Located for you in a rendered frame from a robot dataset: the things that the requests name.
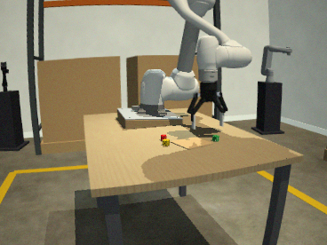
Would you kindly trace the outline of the tan flat mat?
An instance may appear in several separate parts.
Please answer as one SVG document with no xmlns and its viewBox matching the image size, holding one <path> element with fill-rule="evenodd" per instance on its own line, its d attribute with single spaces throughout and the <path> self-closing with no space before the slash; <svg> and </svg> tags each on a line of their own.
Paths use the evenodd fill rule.
<svg viewBox="0 0 327 245">
<path fill-rule="evenodd" d="M 171 141 L 171 143 L 178 145 L 178 146 L 182 146 L 188 150 L 213 144 L 212 142 L 209 142 L 209 141 L 206 141 L 206 140 L 203 140 L 200 138 L 196 138 L 196 137 L 173 140 L 173 141 Z"/>
</svg>

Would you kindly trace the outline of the yellow die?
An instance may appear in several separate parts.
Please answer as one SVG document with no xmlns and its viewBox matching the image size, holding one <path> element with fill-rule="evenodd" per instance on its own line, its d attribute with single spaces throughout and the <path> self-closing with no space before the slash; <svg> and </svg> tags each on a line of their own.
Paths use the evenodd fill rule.
<svg viewBox="0 0 327 245">
<path fill-rule="evenodd" d="M 163 146 L 168 146 L 170 144 L 170 140 L 169 139 L 163 139 Z"/>
</svg>

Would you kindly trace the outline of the green die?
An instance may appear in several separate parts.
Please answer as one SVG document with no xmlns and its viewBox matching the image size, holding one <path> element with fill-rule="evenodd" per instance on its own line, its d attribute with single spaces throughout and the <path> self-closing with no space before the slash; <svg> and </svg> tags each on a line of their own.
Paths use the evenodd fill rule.
<svg viewBox="0 0 327 245">
<path fill-rule="evenodd" d="M 219 136 L 218 135 L 212 136 L 212 141 L 215 141 L 215 142 L 219 141 Z"/>
</svg>

